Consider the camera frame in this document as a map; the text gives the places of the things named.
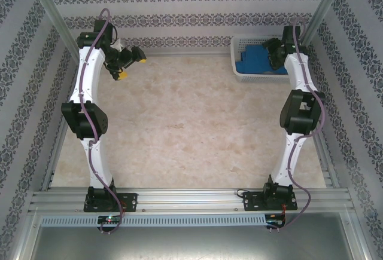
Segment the blue long pants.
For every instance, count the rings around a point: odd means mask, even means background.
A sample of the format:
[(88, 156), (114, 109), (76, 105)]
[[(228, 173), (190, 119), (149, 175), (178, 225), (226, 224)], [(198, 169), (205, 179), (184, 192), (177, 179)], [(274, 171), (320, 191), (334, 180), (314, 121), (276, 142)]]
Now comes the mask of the blue long pants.
[(248, 45), (245, 51), (241, 52), (240, 61), (235, 62), (235, 70), (239, 74), (275, 74), (287, 75), (287, 70), (281, 66), (277, 70), (272, 69), (267, 49), (262, 45)]

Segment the white plastic perforated basket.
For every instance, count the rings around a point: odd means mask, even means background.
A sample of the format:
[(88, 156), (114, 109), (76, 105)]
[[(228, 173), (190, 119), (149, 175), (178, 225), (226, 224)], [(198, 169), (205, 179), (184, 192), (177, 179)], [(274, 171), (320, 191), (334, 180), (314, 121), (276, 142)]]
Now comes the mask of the white plastic perforated basket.
[(269, 36), (260, 36), (260, 35), (235, 35), (230, 40), (230, 57), (232, 64), (232, 71), (235, 75), (235, 78), (238, 82), (267, 82), (267, 83), (286, 83), (289, 84), (290, 80), (288, 75), (278, 75), (278, 74), (242, 74), (236, 70), (236, 62), (239, 62), (241, 59), (241, 53), (245, 51), (246, 46), (248, 45), (259, 45), (263, 42), (271, 39), (278, 38), (281, 39), (279, 35), (269, 35)]

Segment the grey metal base panel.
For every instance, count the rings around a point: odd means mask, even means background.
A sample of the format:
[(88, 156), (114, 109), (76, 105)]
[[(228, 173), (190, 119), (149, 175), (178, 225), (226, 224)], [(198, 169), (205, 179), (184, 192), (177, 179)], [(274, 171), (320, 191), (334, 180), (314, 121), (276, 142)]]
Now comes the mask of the grey metal base panel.
[(354, 260), (341, 234), (323, 237), (260, 227), (40, 230), (31, 260)]

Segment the aluminium frame post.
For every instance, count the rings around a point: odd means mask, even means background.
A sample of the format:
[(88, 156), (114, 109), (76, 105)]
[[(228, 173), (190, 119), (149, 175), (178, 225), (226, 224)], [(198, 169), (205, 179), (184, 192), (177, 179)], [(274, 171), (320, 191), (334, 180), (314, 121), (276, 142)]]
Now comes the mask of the aluminium frame post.
[(320, 27), (321, 22), (324, 20), (328, 10), (331, 7), (331, 4), (334, 0), (321, 0), (319, 3), (319, 6), (315, 10), (314, 15), (312, 16), (312, 19), (310, 20), (306, 33), (303, 37), (303, 45), (308, 46), (315, 33), (317, 32), (318, 28)]
[(59, 12), (56, 4), (53, 0), (39, 0), (42, 6), (44, 7), (46, 13), (48, 14), (52, 24), (57, 29), (60, 37), (62, 38), (65, 46), (69, 50), (72, 58), (76, 63), (79, 62), (79, 53), (77, 44), (69, 31), (61, 13)]

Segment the aluminium table side rail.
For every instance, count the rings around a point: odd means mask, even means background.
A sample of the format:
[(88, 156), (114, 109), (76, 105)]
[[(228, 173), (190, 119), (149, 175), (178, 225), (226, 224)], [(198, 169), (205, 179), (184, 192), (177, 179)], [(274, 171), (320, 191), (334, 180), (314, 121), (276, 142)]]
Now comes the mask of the aluminium table side rail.
[(322, 132), (313, 137), (326, 188), (340, 188), (338, 177)]
[(43, 179), (40, 186), (40, 191), (46, 191), (50, 188), (51, 180), (53, 179), (54, 172), (56, 170), (56, 166), (59, 161), (60, 152), (62, 150), (62, 146), (65, 140), (66, 131), (67, 131), (68, 125), (64, 118), (61, 119), (60, 126), (57, 129), (56, 138), (53, 144), (53, 147), (50, 151), (50, 156), (48, 158), (48, 163), (46, 166), (46, 169), (43, 174)]

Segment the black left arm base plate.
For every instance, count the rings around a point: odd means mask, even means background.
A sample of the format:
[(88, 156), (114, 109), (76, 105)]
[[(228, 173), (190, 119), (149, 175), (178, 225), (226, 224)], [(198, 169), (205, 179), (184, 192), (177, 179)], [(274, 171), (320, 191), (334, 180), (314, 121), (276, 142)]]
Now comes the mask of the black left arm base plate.
[[(118, 201), (125, 212), (136, 212), (138, 195), (134, 193), (117, 193)], [(84, 212), (119, 212), (117, 200), (109, 193), (105, 195), (86, 195)]]

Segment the aluminium mounting rail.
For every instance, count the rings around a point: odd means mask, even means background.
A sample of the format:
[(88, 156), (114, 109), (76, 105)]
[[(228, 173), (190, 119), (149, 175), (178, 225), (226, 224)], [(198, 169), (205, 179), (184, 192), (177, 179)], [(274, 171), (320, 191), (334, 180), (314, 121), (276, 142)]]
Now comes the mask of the aluminium mounting rail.
[[(244, 201), (236, 189), (128, 189), (122, 193), (136, 193), (137, 214), (234, 214), (244, 213)], [(344, 212), (355, 206), (345, 188), (310, 189), (311, 202), (306, 213)], [(34, 192), (28, 213), (40, 215), (83, 214), (87, 190), (76, 187), (54, 187)]]

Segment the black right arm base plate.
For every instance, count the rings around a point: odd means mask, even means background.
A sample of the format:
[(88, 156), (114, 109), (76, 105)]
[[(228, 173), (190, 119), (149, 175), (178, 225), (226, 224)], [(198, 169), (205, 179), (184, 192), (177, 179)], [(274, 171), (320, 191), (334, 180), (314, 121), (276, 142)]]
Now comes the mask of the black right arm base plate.
[(245, 211), (274, 211), (282, 210), (282, 205), (286, 210), (297, 210), (295, 194), (288, 195), (271, 194), (266, 196), (263, 192), (244, 192), (243, 193)]

